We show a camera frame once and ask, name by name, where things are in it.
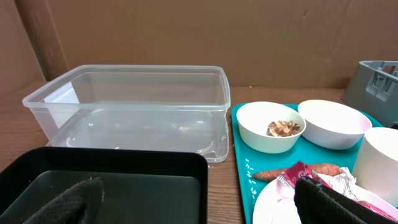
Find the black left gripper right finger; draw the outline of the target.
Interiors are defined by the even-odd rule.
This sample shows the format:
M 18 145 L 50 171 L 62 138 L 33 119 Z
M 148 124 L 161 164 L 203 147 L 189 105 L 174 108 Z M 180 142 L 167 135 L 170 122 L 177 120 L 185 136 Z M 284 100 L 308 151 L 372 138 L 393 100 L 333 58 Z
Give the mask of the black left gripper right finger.
M 302 224 L 394 224 L 310 177 L 295 184 L 295 206 Z

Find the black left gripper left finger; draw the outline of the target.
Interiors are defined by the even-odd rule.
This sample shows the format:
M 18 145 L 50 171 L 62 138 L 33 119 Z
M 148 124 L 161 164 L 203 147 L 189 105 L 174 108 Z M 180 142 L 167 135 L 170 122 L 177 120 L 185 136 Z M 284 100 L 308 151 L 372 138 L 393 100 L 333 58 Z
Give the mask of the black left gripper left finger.
M 92 224 L 96 222 L 104 197 L 100 177 L 83 180 L 45 204 L 24 223 Z

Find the orange carrot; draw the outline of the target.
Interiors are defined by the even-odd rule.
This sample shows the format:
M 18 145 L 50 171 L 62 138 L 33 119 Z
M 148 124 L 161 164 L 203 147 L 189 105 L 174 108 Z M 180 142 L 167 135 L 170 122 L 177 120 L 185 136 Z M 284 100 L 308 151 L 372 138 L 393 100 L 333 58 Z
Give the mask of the orange carrot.
M 310 167 L 312 168 L 312 170 L 314 170 L 318 174 L 325 174 L 325 175 L 329 175 L 329 176 L 336 176 L 336 175 L 342 174 L 342 172 L 343 172 L 341 170 L 341 168 L 338 167 L 337 165 L 328 164 L 328 163 L 312 164 L 312 165 L 310 165 Z M 287 168 L 257 172 L 255 174 L 253 174 L 252 177 L 255 179 L 270 182 L 270 181 L 276 179 L 277 176 L 285 170 L 287 170 Z

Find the white tissue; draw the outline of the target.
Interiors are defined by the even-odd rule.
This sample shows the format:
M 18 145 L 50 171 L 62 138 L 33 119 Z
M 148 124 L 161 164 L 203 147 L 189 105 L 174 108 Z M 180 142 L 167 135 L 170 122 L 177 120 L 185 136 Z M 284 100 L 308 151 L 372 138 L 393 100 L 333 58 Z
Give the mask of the white tissue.
M 318 174 L 333 190 L 351 200 L 358 200 L 356 196 L 356 178 L 350 173 L 347 167 L 341 167 L 341 174 L 329 176 Z

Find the red snack wrapper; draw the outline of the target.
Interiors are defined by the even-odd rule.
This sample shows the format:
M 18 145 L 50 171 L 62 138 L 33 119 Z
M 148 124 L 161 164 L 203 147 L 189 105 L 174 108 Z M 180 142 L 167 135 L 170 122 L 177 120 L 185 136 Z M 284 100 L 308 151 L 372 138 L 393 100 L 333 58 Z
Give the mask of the red snack wrapper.
M 279 174 L 279 176 L 277 177 L 277 179 L 282 181 L 283 184 L 285 184 L 295 190 L 295 184 L 301 177 L 310 177 L 313 180 L 316 180 L 317 182 L 324 184 L 327 187 L 331 188 L 324 180 L 322 180 L 322 178 L 318 175 L 318 173 L 316 173 L 314 170 L 312 170 L 310 165 L 304 164 L 301 161 L 297 162 L 296 164 L 294 164 L 292 167 L 288 168 L 287 170 L 281 172 Z M 367 202 L 362 202 L 359 200 L 354 200 L 354 201 L 360 203 L 361 205 L 365 206 L 366 208 L 368 208 L 386 218 L 393 220 L 393 218 L 391 218 L 388 214 L 386 214 L 382 210 L 374 207 L 373 205 L 371 205 Z

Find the pink plate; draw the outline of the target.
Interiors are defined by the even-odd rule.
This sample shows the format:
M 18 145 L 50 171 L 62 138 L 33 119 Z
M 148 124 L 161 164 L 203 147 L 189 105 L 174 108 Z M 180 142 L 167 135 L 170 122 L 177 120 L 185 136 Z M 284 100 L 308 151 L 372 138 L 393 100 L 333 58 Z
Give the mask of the pink plate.
M 367 191 L 356 184 L 351 187 L 354 197 L 367 202 L 388 214 L 397 221 L 397 209 L 376 194 Z M 284 185 L 279 180 L 273 180 L 259 194 L 252 216 L 253 224 L 301 224 L 294 202 L 295 190 Z

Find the white cup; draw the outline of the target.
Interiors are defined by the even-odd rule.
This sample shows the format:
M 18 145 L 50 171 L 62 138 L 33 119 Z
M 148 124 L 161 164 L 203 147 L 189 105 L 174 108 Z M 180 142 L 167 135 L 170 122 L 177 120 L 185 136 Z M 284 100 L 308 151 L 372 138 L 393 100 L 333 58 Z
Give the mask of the white cup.
M 352 174 L 356 183 L 397 206 L 397 130 L 371 128 L 364 134 Z

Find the pink bowl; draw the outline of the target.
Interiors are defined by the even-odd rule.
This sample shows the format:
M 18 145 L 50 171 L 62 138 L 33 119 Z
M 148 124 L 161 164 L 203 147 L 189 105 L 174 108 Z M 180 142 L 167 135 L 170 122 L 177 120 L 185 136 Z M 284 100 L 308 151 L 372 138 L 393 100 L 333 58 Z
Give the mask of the pink bowl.
M 326 149 L 349 149 L 373 127 L 361 112 L 333 101 L 303 101 L 298 105 L 298 112 L 306 121 L 302 136 Z

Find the brown walnut piece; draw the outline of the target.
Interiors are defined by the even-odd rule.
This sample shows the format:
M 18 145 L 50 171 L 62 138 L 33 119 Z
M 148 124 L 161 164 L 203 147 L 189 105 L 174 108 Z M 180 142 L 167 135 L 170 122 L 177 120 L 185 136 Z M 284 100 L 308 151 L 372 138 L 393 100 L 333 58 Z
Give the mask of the brown walnut piece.
M 301 127 L 293 121 L 273 121 L 267 127 L 267 135 L 289 137 L 301 132 Z

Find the white bowl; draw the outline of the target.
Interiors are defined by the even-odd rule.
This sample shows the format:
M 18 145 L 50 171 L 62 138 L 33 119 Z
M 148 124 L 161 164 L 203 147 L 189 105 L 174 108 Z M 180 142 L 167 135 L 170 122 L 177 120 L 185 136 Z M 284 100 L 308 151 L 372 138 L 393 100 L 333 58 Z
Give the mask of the white bowl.
M 279 154 L 293 148 L 306 128 L 305 119 L 288 106 L 258 101 L 241 106 L 236 112 L 242 140 L 251 148 L 268 154 Z M 267 127 L 273 121 L 293 121 L 301 132 L 289 137 L 267 135 Z

